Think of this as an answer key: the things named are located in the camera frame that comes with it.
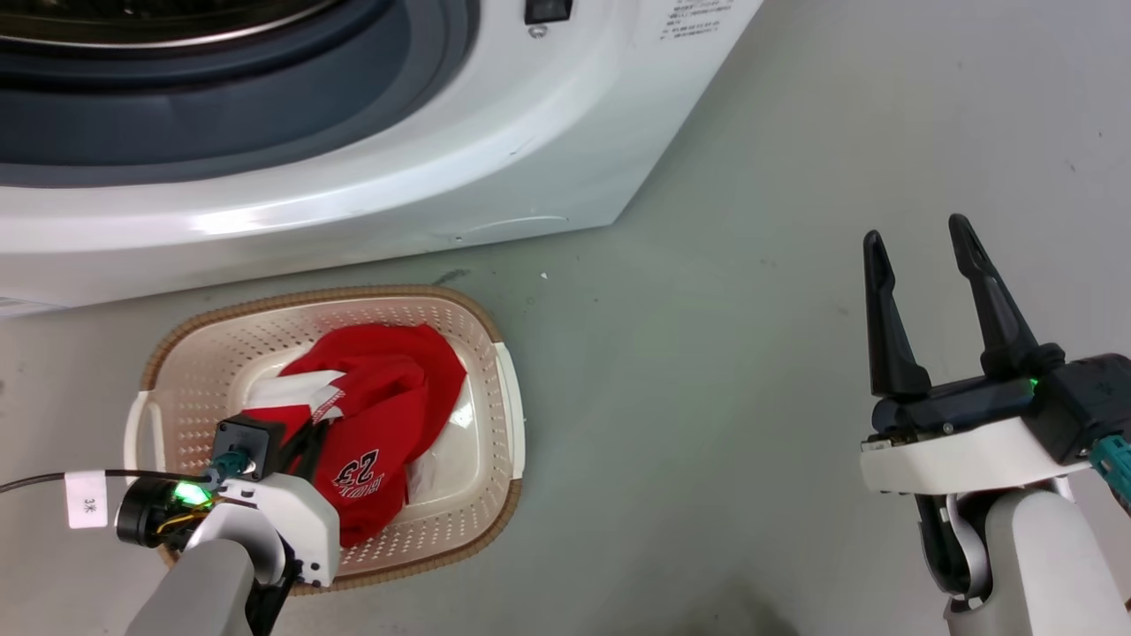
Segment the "cable label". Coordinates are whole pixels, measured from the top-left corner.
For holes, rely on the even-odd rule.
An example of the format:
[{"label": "cable label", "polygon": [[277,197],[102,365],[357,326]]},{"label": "cable label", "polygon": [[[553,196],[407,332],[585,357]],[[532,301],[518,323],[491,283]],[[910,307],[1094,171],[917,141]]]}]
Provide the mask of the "cable label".
[{"label": "cable label", "polygon": [[110,523],[105,471],[66,473],[67,523],[72,528],[105,527]]}]

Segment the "laundry basket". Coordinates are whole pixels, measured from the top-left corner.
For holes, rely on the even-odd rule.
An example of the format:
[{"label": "laundry basket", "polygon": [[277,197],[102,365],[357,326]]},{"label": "laundry basket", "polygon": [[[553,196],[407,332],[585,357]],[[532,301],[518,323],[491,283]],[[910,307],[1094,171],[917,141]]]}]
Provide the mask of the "laundry basket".
[{"label": "laundry basket", "polygon": [[[328,290],[209,311],[157,345],[127,421],[127,467],[139,467],[139,438],[152,437],[144,445],[153,447],[153,467],[199,472],[211,457],[216,423],[243,409],[252,383],[277,376],[322,335],[364,324],[430,325],[447,338],[467,378],[443,432],[420,461],[428,462],[423,485],[381,534],[342,550],[334,585],[296,586],[295,594],[454,564],[502,532],[523,485],[523,404],[510,353],[486,312],[434,286]],[[174,555],[161,550],[172,565]]]}]

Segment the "gray floor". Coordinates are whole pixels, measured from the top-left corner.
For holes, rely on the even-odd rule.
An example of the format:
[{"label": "gray floor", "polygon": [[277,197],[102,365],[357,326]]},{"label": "gray floor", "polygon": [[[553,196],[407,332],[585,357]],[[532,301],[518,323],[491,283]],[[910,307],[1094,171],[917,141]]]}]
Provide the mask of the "gray floor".
[{"label": "gray floor", "polygon": [[[5,323],[0,479],[120,464],[141,366],[192,315],[444,278],[518,367],[518,514],[457,566],[295,599],[276,634],[943,634],[910,501],[858,479],[860,240],[884,231],[936,381],[981,351],[951,212],[1038,336],[1077,356],[1126,343],[1131,80],[1081,70],[1106,68],[1126,9],[1096,5],[770,0],[610,229]],[[1126,518],[1095,479],[1077,490],[1131,592]],[[58,487],[0,510],[6,633],[120,634],[164,571],[109,530],[67,531]]]}]

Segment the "basket handle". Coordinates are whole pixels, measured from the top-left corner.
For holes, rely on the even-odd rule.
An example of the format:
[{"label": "basket handle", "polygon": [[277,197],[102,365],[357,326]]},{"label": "basket handle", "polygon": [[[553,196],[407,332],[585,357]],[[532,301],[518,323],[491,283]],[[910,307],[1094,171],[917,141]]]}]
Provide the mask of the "basket handle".
[{"label": "basket handle", "polygon": [[148,415],[153,435],[154,465],[156,470],[165,470],[165,438],[161,427],[161,407],[156,402],[149,399],[152,392],[143,390],[133,399],[130,413],[126,418],[126,436],[122,444],[122,459],[126,467],[137,470],[138,466],[138,437],[141,429],[141,419]]},{"label": "basket handle", "polygon": [[502,410],[507,416],[507,447],[510,449],[511,479],[523,479],[526,467],[526,418],[523,416],[523,395],[518,390],[515,361],[507,345],[495,343],[499,354],[499,386],[502,387]]}]

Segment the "green led light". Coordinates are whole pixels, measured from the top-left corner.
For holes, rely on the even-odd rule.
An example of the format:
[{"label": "green led light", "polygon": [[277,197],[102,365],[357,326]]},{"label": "green led light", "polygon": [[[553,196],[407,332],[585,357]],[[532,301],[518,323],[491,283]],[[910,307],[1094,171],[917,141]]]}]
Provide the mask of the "green led light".
[{"label": "green led light", "polygon": [[173,489],[173,497],[176,497],[188,506],[199,506],[210,499],[208,491],[195,483],[188,483],[184,481],[176,484],[176,488]]}]

